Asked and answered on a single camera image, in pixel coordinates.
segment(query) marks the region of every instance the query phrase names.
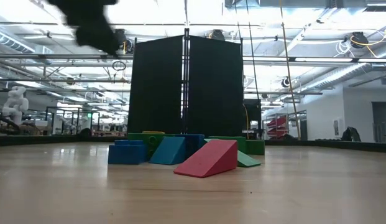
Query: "metal frame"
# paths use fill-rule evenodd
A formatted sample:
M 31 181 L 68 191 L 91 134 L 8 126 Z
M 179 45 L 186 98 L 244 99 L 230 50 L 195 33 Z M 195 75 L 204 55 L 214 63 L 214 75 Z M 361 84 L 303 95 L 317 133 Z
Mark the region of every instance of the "metal frame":
M 100 127 L 100 112 L 99 111 L 93 111 L 93 110 L 82 110 L 82 108 L 78 108 L 78 111 L 75 112 L 75 111 L 72 111 L 72 110 L 65 110 L 64 108 L 74 108 L 74 107 L 67 107 L 67 106 L 47 106 L 46 107 L 46 114 L 45 114 L 45 121 L 48 121 L 48 114 L 49 114 L 49 110 L 55 110 L 54 113 L 52 113 L 52 128 L 53 128 L 53 124 L 54 124 L 54 121 L 55 121 L 55 117 L 56 117 L 56 111 L 57 110 L 61 110 L 63 111 L 63 117 L 65 115 L 65 112 L 71 112 L 71 124 L 74 123 L 74 114 L 76 113 L 76 133 L 78 133 L 78 125 L 80 123 L 80 113 L 90 113 L 92 114 L 92 117 L 91 117 L 91 124 L 90 124 L 90 129 L 92 130 L 92 125 L 93 125 L 93 115 L 95 113 L 98 114 L 98 131 L 99 131 L 99 127 Z M 62 122 L 62 134 L 64 132 L 64 123 Z
M 183 49 L 184 49 L 184 56 L 183 56 L 183 111 L 182 111 L 182 133 L 186 134 L 188 130 L 187 126 L 187 115 L 188 115 L 188 66 L 189 66 L 189 57 L 190 57 L 190 51 L 189 51 L 189 44 L 190 44 L 190 29 L 185 29 L 185 34 L 183 36 Z

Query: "red ramp block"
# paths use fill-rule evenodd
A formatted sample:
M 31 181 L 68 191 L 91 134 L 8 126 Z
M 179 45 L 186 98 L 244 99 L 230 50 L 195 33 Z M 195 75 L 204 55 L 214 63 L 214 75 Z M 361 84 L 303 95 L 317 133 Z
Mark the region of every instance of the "red ramp block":
M 237 141 L 212 140 L 173 172 L 191 177 L 209 177 L 237 167 Z

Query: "wall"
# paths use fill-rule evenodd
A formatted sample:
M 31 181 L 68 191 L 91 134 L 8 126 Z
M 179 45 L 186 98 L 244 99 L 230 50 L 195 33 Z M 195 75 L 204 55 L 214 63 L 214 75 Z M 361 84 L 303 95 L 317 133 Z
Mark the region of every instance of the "wall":
M 7 93 L 0 93 L 0 108 L 6 102 Z M 29 100 L 29 109 L 45 111 L 47 106 L 56 106 L 57 100 L 49 96 L 36 95 L 32 92 L 27 92 L 26 98 Z
M 372 102 L 386 102 L 386 89 L 345 88 L 343 98 L 346 126 L 356 128 L 362 142 L 375 142 Z
M 334 139 L 333 121 L 335 119 L 341 121 L 339 129 L 345 130 L 342 85 L 338 85 L 333 90 L 324 91 L 323 95 L 305 96 L 301 103 L 296 105 L 296 110 L 307 112 L 308 140 Z M 266 119 L 266 115 L 272 113 L 293 113 L 293 105 L 285 104 L 284 108 L 268 110 L 263 114 L 262 119 Z

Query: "white wall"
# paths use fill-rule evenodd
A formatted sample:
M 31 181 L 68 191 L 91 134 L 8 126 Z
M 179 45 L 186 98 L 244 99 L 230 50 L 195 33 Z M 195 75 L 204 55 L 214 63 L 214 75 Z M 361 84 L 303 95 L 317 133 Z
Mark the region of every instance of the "white wall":
M 372 102 L 386 102 L 386 89 L 345 88 L 343 98 L 346 126 L 356 128 L 362 142 L 375 142 Z
M 323 95 L 305 96 L 300 104 L 296 105 L 297 111 L 307 111 L 308 140 L 334 139 L 335 119 L 340 119 L 340 133 L 345 130 L 344 125 L 344 103 L 343 87 L 338 85 L 333 90 L 326 90 Z M 266 111 L 262 119 L 266 119 L 267 114 L 273 113 L 293 113 L 293 105 L 285 104 L 284 108 L 275 108 Z

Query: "white robot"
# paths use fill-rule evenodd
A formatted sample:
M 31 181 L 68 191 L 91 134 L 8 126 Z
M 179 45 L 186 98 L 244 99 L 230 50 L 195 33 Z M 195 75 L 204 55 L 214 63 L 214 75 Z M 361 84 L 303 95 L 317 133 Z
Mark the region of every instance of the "white robot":
M 76 126 L 71 124 L 71 121 L 68 121 L 67 119 L 65 119 L 63 116 L 59 116 L 58 117 L 60 120 L 63 121 L 63 124 L 64 124 L 64 127 L 66 127 L 67 129 L 69 129 L 70 131 L 73 131 L 76 129 Z
M 70 131 L 74 131 L 74 130 L 77 129 L 77 127 L 76 127 L 75 125 L 71 124 L 71 121 L 65 119 L 63 116 L 58 116 L 58 118 L 59 118 L 61 121 L 63 121 L 64 126 L 65 126 L 67 129 L 69 129 Z M 85 122 L 87 122 L 87 120 L 88 120 L 88 117 L 82 117 L 82 118 L 80 119 L 80 123 L 85 123 Z
M 11 120 L 17 125 L 21 124 L 23 112 L 29 109 L 29 101 L 23 96 L 25 91 L 22 86 L 14 86 L 7 94 L 9 98 L 2 109 L 2 115 L 12 117 Z

